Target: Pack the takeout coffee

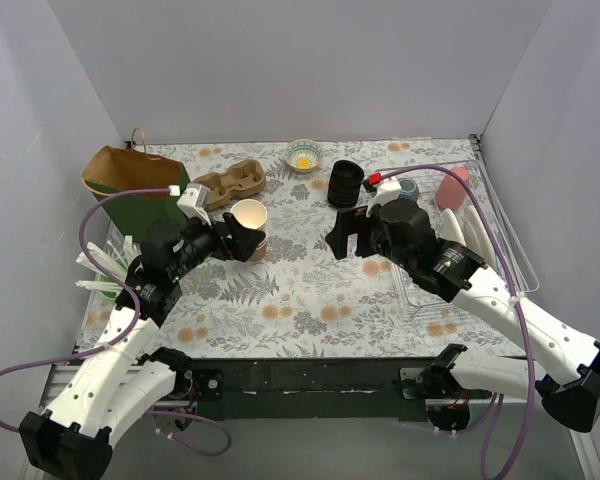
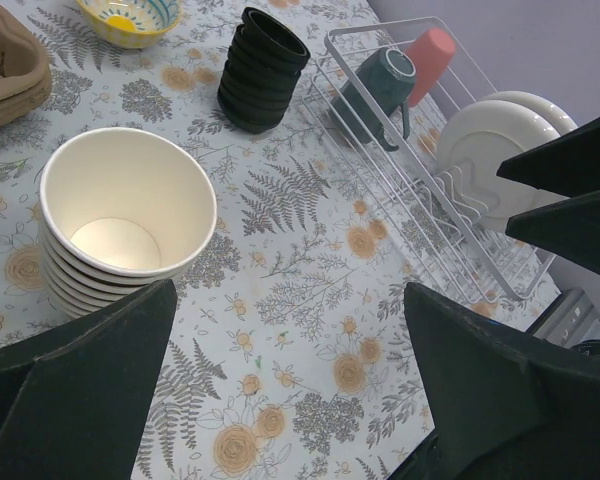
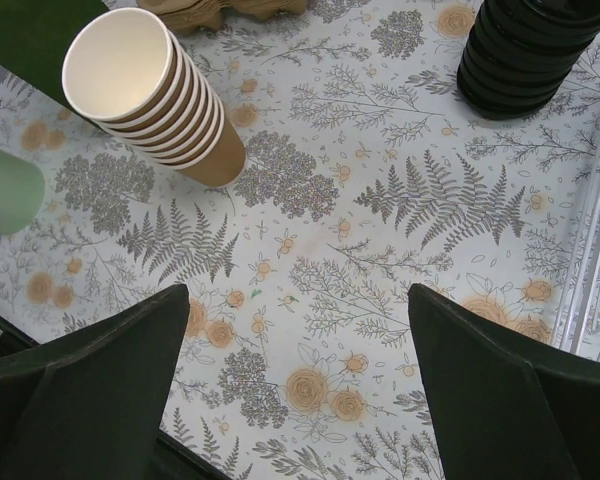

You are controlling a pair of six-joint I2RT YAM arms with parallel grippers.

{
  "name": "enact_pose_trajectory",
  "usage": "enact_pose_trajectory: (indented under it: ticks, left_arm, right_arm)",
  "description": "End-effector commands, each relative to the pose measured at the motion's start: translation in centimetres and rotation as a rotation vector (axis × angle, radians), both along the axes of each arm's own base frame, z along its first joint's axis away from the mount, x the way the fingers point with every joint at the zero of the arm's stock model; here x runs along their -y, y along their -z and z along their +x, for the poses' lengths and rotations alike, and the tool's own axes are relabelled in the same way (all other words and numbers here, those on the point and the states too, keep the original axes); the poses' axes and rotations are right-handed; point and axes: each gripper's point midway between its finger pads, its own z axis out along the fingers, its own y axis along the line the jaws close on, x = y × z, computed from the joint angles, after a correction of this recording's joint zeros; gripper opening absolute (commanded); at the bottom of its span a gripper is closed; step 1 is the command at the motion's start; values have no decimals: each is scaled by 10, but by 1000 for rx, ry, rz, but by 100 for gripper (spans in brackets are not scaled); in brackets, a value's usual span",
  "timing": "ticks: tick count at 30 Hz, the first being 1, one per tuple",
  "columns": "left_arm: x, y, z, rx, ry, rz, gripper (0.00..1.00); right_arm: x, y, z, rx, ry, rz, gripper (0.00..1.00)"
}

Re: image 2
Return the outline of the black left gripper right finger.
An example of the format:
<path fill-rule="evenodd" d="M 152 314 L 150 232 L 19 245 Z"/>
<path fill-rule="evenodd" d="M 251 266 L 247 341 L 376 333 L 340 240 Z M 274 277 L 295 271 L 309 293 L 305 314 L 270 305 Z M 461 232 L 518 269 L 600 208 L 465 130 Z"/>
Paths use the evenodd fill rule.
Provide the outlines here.
<path fill-rule="evenodd" d="M 434 421 L 397 479 L 600 479 L 600 340 L 565 348 L 411 282 L 404 310 Z"/>

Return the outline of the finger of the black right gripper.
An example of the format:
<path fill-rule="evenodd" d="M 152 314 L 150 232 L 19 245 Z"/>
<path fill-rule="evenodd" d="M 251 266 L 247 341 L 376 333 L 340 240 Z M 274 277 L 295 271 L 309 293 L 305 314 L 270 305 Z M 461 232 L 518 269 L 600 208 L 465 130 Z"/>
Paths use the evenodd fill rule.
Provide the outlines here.
<path fill-rule="evenodd" d="M 515 215 L 505 233 L 600 275 L 600 190 Z"/>
<path fill-rule="evenodd" d="M 497 176 L 552 193 L 600 190 L 600 117 L 502 162 Z"/>

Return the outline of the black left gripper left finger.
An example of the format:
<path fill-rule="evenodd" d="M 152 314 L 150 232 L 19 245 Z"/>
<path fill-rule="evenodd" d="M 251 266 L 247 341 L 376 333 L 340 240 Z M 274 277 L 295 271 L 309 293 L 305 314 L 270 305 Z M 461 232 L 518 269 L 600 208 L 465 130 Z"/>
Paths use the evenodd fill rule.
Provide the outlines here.
<path fill-rule="evenodd" d="M 128 479 L 176 311 L 170 280 L 0 348 L 0 479 Z"/>

